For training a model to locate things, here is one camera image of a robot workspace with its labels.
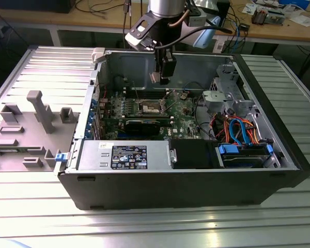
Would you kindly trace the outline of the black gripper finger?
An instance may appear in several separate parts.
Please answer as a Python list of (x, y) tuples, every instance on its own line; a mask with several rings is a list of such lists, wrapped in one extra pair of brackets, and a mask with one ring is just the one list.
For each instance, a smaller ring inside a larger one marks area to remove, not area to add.
[(161, 74), (162, 67), (162, 50), (155, 50), (155, 69), (154, 72)]
[(173, 76), (177, 61), (171, 51), (161, 51), (160, 85), (167, 85)]

